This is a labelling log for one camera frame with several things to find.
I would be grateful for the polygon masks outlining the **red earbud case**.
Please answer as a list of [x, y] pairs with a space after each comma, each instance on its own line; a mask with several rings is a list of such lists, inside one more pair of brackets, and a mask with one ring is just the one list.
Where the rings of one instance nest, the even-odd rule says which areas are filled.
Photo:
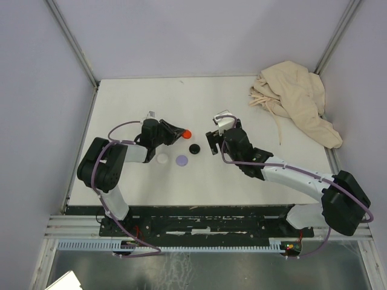
[[192, 137], [192, 133], [189, 130], [185, 130], [182, 134], [182, 137], [186, 140], [190, 139]]

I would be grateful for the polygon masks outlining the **black earbud case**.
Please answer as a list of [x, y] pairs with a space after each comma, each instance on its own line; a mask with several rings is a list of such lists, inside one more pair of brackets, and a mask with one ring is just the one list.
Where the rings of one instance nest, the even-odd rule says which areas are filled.
[[191, 144], [189, 146], [189, 152], [193, 155], [197, 155], [200, 153], [201, 147], [198, 144]]

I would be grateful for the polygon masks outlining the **white earbud case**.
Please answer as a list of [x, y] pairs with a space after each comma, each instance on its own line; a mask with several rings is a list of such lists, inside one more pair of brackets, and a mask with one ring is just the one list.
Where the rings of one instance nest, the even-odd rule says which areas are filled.
[[157, 162], [159, 164], [167, 164], [169, 162], [169, 157], [165, 153], [160, 153], [157, 155]]

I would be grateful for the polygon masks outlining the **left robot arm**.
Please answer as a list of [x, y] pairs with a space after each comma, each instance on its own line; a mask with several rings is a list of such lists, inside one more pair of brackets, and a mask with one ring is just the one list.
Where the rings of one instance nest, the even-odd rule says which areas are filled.
[[114, 219], [113, 229], [126, 236], [133, 231], [134, 221], [127, 217], [129, 205], [119, 189], [124, 163], [149, 163], [161, 145], [173, 145], [186, 129], [165, 120], [147, 118], [134, 140], [95, 137], [77, 168], [77, 178], [94, 190], [106, 215]]

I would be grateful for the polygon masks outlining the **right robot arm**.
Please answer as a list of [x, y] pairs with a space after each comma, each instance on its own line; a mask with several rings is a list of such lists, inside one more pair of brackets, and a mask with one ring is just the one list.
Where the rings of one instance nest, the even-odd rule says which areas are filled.
[[314, 204], [291, 206], [277, 222], [282, 235], [327, 225], [344, 236], [353, 236], [360, 224], [373, 220], [371, 201], [349, 172], [329, 174], [296, 167], [254, 147], [240, 119], [232, 114], [217, 115], [213, 121], [218, 129], [208, 132], [206, 138], [214, 155], [220, 153], [226, 164], [236, 165], [250, 178], [284, 185], [315, 200]]

